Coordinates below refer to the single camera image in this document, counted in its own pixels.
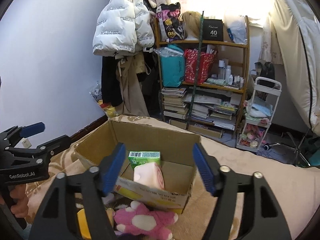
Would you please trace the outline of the person's left hand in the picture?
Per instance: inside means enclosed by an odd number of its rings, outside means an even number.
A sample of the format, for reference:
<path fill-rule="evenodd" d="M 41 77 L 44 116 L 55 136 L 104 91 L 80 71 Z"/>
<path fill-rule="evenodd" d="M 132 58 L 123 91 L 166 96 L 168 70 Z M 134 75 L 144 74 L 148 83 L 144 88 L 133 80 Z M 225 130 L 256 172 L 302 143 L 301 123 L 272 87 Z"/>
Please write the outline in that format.
<path fill-rule="evenodd" d="M 11 212 L 16 218 L 25 218 L 28 214 L 28 196 L 25 193 L 26 185 L 16 185 L 13 190 L 10 191 L 10 196 L 16 200 L 16 204 L 11 207 Z"/>

